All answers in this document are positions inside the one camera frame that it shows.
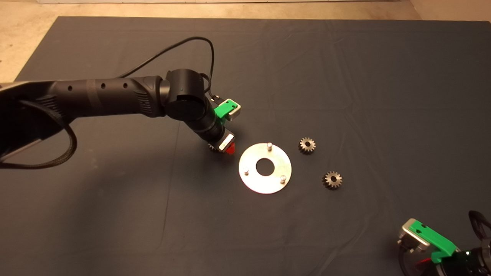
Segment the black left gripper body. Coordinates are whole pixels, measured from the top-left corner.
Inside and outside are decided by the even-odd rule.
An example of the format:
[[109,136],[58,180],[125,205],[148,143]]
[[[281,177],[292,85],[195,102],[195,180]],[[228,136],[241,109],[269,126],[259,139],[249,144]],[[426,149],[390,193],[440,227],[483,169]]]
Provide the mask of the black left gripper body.
[[212,108],[205,110],[202,117],[188,120],[187,126],[219,152],[226,152],[235,140],[235,135],[226,128]]

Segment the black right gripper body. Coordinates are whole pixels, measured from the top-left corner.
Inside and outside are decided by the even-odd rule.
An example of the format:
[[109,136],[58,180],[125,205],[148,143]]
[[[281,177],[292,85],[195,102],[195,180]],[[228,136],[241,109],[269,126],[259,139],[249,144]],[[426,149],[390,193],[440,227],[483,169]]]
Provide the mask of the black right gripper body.
[[432,263],[431,276],[462,276],[463,263],[461,261],[447,261]]

